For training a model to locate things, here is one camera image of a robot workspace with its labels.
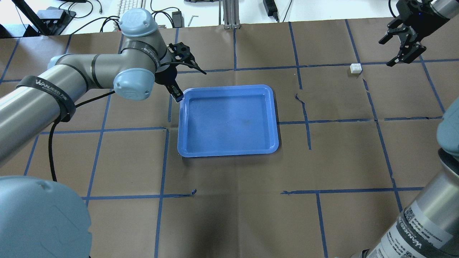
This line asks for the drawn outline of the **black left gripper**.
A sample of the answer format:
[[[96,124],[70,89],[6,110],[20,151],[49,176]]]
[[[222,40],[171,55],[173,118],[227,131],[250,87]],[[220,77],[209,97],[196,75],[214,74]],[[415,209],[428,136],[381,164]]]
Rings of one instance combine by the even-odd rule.
[[[155,83],[166,86],[166,89],[179,103],[184,97],[183,91],[179,88],[176,82],[177,66],[185,65],[190,69],[195,69],[204,75],[207,74],[195,62],[194,55],[191,53],[190,47],[183,42],[177,44],[170,43],[166,49],[166,57],[161,60],[161,71],[155,73]]]

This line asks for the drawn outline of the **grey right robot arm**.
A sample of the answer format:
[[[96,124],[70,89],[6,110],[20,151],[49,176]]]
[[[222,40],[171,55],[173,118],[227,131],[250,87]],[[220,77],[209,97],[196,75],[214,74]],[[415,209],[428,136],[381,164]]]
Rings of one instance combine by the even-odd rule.
[[[399,38],[398,53],[387,66],[409,64],[426,47],[421,41],[458,15],[457,0],[399,0],[398,15],[379,44]],[[458,100],[443,114],[436,138],[442,170],[403,209],[370,249],[354,258],[457,258],[459,232]]]

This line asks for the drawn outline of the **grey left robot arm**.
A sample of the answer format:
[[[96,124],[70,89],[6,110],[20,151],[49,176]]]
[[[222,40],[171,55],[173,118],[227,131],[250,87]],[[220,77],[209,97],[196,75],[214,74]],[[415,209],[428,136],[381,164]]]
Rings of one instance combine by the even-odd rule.
[[[112,89],[131,101],[147,99],[155,83],[179,102],[177,65],[200,70],[190,48],[166,45],[151,13],[143,8],[119,19],[125,36],[116,54],[63,54],[39,76],[26,76],[1,98],[1,163],[49,125],[69,122],[75,102],[90,89]],[[2,258],[88,258],[90,213],[74,190],[30,176],[1,177]]]

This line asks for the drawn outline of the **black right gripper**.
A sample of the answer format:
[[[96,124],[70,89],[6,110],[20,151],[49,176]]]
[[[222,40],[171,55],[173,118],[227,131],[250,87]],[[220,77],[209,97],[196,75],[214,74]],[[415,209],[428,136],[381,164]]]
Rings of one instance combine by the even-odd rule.
[[[442,26],[442,15],[434,10],[433,3],[433,0],[399,0],[396,3],[399,15],[388,23],[388,30],[379,44],[384,45],[397,36],[403,46],[387,66],[410,64],[427,50],[421,41]]]

